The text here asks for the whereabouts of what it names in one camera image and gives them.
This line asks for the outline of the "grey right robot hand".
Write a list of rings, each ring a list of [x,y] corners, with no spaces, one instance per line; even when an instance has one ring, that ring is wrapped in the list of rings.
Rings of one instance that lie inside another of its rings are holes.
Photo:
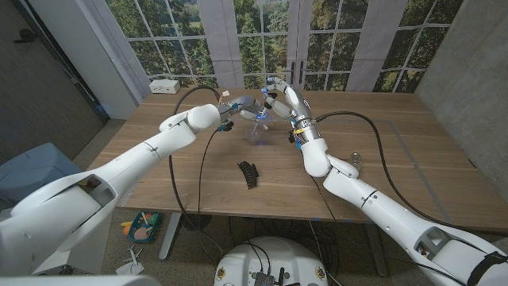
[[[284,93],[284,98],[290,107],[277,100],[273,91]],[[291,120],[293,129],[289,136],[291,143],[304,146],[308,142],[317,141],[318,145],[325,144],[316,128],[310,105],[299,91],[296,91],[289,83],[278,77],[268,77],[267,86],[262,89],[262,92],[268,107],[271,107],[281,118]]]

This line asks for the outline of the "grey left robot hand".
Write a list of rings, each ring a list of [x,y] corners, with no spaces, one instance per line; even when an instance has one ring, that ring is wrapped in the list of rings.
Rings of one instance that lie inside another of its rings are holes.
[[[255,127],[268,130],[271,115],[268,108],[251,95],[243,95],[228,102],[218,105],[221,123],[229,121],[231,115],[240,114],[242,118],[254,121]]]

